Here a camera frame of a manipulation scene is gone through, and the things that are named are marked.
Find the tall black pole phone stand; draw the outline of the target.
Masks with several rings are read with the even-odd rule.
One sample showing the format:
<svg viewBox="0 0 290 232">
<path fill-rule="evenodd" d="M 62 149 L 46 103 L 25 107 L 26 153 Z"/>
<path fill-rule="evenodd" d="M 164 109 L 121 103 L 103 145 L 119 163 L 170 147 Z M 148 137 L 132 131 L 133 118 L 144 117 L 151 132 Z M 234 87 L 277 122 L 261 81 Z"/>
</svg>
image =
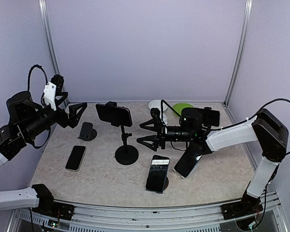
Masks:
<svg viewBox="0 0 290 232">
<path fill-rule="evenodd" d="M 117 106 L 117 103 L 114 101 L 109 101 L 107 105 Z M 126 133 L 124 129 L 125 126 L 121 125 L 119 127 L 121 128 L 121 140 L 123 142 L 123 146 L 120 146 L 116 150 L 115 159 L 119 164 L 131 165 L 138 160 L 139 153 L 134 146 L 127 144 L 127 139 L 132 136 L 132 133 Z"/>
</svg>

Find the blue edged black phone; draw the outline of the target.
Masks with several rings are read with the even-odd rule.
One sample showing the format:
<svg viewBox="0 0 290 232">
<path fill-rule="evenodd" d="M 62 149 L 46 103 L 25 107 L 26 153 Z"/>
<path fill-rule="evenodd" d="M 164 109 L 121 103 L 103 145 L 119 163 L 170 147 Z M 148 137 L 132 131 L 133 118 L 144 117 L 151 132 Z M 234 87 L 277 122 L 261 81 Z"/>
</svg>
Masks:
<svg viewBox="0 0 290 232">
<path fill-rule="evenodd" d="M 150 169 L 146 180 L 146 190 L 156 193 L 163 193 L 167 180 L 167 173 L 170 164 L 168 157 L 154 155 L 150 163 Z"/>
</svg>

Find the purple edged black phone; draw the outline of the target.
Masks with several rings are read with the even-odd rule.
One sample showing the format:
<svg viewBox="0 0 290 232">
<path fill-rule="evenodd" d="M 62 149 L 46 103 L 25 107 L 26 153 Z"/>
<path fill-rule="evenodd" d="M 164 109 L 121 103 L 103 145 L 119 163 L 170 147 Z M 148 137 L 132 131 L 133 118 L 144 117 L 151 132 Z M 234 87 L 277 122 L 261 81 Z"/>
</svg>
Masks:
<svg viewBox="0 0 290 232">
<path fill-rule="evenodd" d="M 111 123 L 114 126 L 132 126 L 130 110 L 126 107 L 96 104 L 96 111 L 101 121 Z"/>
</svg>

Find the dark round base phone stand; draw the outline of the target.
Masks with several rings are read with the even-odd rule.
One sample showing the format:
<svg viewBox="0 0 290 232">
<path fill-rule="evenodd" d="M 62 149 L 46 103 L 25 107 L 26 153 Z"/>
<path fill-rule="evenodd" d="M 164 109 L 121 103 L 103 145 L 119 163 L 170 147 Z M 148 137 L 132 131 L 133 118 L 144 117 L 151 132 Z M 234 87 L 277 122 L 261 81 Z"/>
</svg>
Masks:
<svg viewBox="0 0 290 232">
<path fill-rule="evenodd" d="M 163 186 L 163 190 L 158 191 L 158 193 L 163 193 L 167 189 L 168 185 L 169 185 L 169 178 L 166 177 L 165 182 L 164 182 L 164 186 Z"/>
</svg>

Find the phone with clear case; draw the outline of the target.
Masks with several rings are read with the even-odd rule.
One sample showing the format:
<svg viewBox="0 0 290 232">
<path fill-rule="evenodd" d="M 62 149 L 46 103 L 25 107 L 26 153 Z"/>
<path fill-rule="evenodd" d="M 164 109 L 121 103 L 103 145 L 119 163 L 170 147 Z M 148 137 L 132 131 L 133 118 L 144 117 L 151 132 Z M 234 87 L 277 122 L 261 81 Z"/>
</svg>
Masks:
<svg viewBox="0 0 290 232">
<path fill-rule="evenodd" d="M 72 148 L 68 161 L 65 165 L 65 169 L 68 171 L 77 172 L 80 169 L 84 155 L 86 153 L 86 147 L 82 145 L 75 145 Z"/>
</svg>

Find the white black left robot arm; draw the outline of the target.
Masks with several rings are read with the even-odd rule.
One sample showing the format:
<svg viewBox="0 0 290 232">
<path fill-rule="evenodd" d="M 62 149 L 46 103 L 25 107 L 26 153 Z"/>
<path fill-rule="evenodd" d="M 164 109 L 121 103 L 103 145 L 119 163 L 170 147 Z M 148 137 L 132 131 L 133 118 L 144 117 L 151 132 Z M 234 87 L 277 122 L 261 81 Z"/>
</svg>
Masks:
<svg viewBox="0 0 290 232">
<path fill-rule="evenodd" d="M 54 124 L 62 128 L 75 128 L 87 108 L 87 103 L 69 106 L 69 110 L 42 107 L 33 102 L 29 91 L 16 93 L 6 102 L 9 112 L 9 123 L 0 128 L 0 167 L 12 160 L 22 148 L 34 146 L 35 138 L 49 131 Z M 0 191 L 0 211 L 32 208 L 36 212 L 53 215 L 58 204 L 50 190 L 44 184 L 31 187 Z"/>
</svg>

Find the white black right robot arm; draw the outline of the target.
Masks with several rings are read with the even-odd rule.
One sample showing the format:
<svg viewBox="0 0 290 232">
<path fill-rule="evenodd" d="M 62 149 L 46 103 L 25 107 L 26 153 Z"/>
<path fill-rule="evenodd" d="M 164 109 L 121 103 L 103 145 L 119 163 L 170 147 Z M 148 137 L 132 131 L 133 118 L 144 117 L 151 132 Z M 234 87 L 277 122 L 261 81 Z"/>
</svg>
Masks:
<svg viewBox="0 0 290 232">
<path fill-rule="evenodd" d="M 254 176 L 238 203 L 238 211 L 247 215 L 259 203 L 260 196 L 275 176 L 275 172 L 287 155 L 289 131 L 266 108 L 259 109 L 245 120 L 220 128 L 220 112 L 205 108 L 184 108 L 179 125 L 168 126 L 158 108 L 150 111 L 151 119 L 140 128 L 153 131 L 153 135 L 136 141 L 153 151 L 164 149 L 167 142 L 185 142 L 187 147 L 174 170 L 188 178 L 196 169 L 199 156 L 205 156 L 227 147 L 256 142 L 262 150 L 262 159 Z"/>
</svg>

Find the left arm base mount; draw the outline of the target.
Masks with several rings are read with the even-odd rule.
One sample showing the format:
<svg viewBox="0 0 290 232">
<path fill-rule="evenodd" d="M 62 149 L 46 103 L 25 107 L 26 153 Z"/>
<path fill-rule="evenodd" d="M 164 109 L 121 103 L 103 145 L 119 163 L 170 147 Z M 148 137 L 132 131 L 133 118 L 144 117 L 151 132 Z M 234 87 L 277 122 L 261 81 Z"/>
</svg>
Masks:
<svg viewBox="0 0 290 232">
<path fill-rule="evenodd" d="M 53 202 L 49 208 L 33 208 L 33 212 L 57 219 L 71 221 L 75 207 L 72 204 Z"/>
</svg>

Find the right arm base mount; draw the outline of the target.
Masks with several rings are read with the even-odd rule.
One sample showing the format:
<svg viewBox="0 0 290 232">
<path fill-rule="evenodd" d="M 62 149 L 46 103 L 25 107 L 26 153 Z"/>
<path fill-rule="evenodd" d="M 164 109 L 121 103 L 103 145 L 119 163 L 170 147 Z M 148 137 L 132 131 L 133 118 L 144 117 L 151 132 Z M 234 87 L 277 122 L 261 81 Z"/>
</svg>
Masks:
<svg viewBox="0 0 290 232">
<path fill-rule="evenodd" d="M 250 203 L 243 203 L 241 201 L 227 203 L 221 206 L 224 220 L 251 215 L 257 213 L 257 211 L 261 212 L 262 210 L 263 206 L 261 203 L 252 206 Z"/>
</svg>

